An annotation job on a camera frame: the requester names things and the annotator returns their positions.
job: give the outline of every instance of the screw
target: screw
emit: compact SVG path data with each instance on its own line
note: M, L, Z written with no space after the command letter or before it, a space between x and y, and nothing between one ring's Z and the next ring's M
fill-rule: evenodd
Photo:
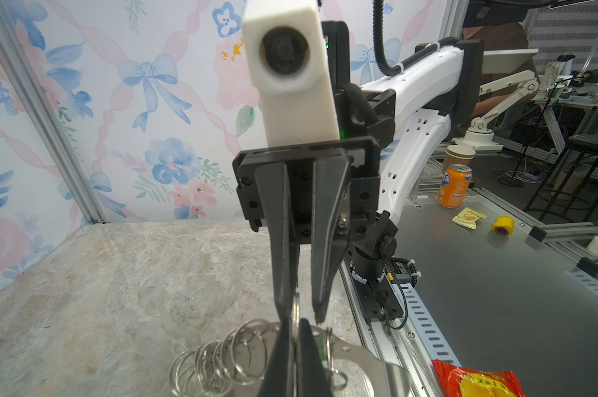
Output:
M349 226L350 222L347 221L344 215L339 216L339 221L336 224L339 229L346 229Z

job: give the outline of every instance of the black cable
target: black cable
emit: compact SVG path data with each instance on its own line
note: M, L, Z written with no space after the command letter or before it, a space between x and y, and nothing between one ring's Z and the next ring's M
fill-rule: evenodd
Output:
M378 123L378 116L376 112L369 104L369 101L361 91L361 88L353 83L347 83L343 85L345 94L350 100L351 108L355 110L355 114L365 123L366 126L371 126L374 123Z
M385 58L385 49L383 48L383 0L374 0L373 36L374 58L376 59L376 65L384 75L397 75L417 61L426 57L428 54L438 50L438 46L435 43L431 43L431 45L424 47L421 51L414 53L412 56L402 61L402 68L399 66L390 66ZM438 40L440 47L456 43L458 43L456 37L445 37L444 39Z
M546 109L548 109L548 105L550 104L550 101L551 101L551 99L553 98L553 96L555 96L555 90L557 90L557 85L558 85L559 83L563 83L564 81L569 81L569 80L572 80L572 79L575 79L575 78L576 78L576 77L571 77L571 78L569 78L569 79L559 80L559 81L556 81L556 82L555 82L555 86L552 88L551 94L548 96L548 99L546 100L546 103L545 103L545 104L544 104L544 106L541 108L541 112L540 112L540 114L539 114L539 117L537 118L537 122L535 123L535 127L536 127L536 128L539 128L539 124L541 123L541 120L544 120L544 118L543 118L543 114L544 114L544 112L546 111ZM540 139L544 138L544 137L545 137L545 136L548 134L548 132L549 132L549 130L548 130L548 126L547 126L547 127L546 127L546 132L545 132L545 133L544 133L544 134L543 134L541 137L539 137L539 139L537 139L537 141L535 141L535 143L534 143L534 144L537 144L537 142L538 142ZM519 163L521 163L521 162L522 162L522 159L523 159L524 157L528 157L528 155L526 154L526 151L524 151L524 153L522 154L521 158L519 159ZM516 167L516 169L515 169L515 172L513 173L513 176L511 176L511 179L515 179L515 176L516 176L516 174L517 174L517 168L518 168L518 167ZM497 178L497 177L498 177L498 176L499 176L501 173L503 173L503 172L509 172L509 171L495 171L495 172L493 172L493 173L491 174L491 178L492 178L492 179L494 179L494 178Z
M407 319L409 318L409 310L407 309L407 298L405 298L405 291L403 291L403 289L400 287L401 289L401 294L403 295L403 306L405 307L405 315L403 316L403 321L401 322L401 324L398 327L392 327L392 325L389 323L389 316L386 314L385 317L388 317L387 321L385 321L385 323L387 324L387 326L393 330L399 330L402 329L405 326L405 323L407 323Z
M412 263L413 261L405 258L392 257L390 258L390 262L394 264L405 264L407 267L398 265L396 266L398 266L399 269L409 272L409 275L411 276L411 287L416 288L416 284L418 284L418 274L416 274L416 266L414 266L414 263Z

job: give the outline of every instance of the snack packet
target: snack packet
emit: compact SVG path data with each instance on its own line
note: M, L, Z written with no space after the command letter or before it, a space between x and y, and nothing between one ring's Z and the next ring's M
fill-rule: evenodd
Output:
M475 211L473 208L465 207L458 215L453 217L453 223L469 227L470 229L476 228L476 221L478 219L485 219L486 215Z
M526 397L511 371L484 372L432 361L446 397Z

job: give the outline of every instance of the blue bow pattern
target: blue bow pattern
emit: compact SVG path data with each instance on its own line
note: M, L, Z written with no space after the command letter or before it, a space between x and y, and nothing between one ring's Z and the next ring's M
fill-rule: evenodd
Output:
M396 65L396 62L398 62L398 57L401 54L401 41L398 39L390 39L385 42L383 47L385 49L385 58L387 58L387 63L390 66ZM373 64L374 76L372 76L372 68L370 68L370 64ZM363 44L355 44L350 47L350 70L355 71L360 68L363 68L361 71L360 85L369 83L370 81L383 76L378 68L378 65L376 65L374 47L367 49L367 47Z
M158 108L158 96L155 94L155 91L153 91L153 86L149 79L153 80L155 89L158 90L162 98L167 102L169 107L171 107L171 110L179 115L184 121L191 124L189 118L184 114L184 110L190 108L191 104L177 98L160 84L160 81L168 84L176 84L178 82L176 62L171 55L160 54L153 60L153 62L145 62L142 65L133 60L125 60L120 62L120 64L117 65L117 68L123 83L129 86L135 86L142 81L143 89L145 91L147 111L136 117L133 125L134 128L140 126L143 132L145 132L149 113L155 112Z
M126 207L125 204L121 204L120 202L113 201L106 195L101 192L111 193L112 192L112 184L109 182L109 178L102 172L94 172L92 176L89 177L89 183L92 187L96 190L96 194L98 199L103 203L104 206L109 208L110 210L116 212L123 218L127 218L121 210Z

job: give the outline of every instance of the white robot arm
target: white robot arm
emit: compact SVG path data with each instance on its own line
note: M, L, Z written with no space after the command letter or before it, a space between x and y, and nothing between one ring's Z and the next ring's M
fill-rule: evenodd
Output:
M374 0L374 16L382 10L382 2ZM396 249L401 208L433 150L456 122L468 119L478 96L479 86L472 82L481 74L480 41L441 39L387 66L377 33L382 22L375 19L376 63L386 76L359 89L349 84L349 42L342 25L334 33L328 30L327 52L314 0L250 0L242 21L268 147L235 157L236 192L254 231L267 222L282 319L291 313L300 244L312 246L317 322L325 319L342 259L355 255L360 255L354 257L355 275L386 297L368 302L378 306L364 313L380 320L387 320L388 308L391 318L402 314L381 276ZM346 139L339 139L339 127L347 131ZM380 173L380 148L392 135L400 140Z
M463 50L446 46L402 74L385 76L361 87L363 91L396 91L394 138L400 140L381 173L378 202L378 211L388 211L394 224L398 224L405 200L425 163L451 129L449 115L422 107L458 84L462 61Z

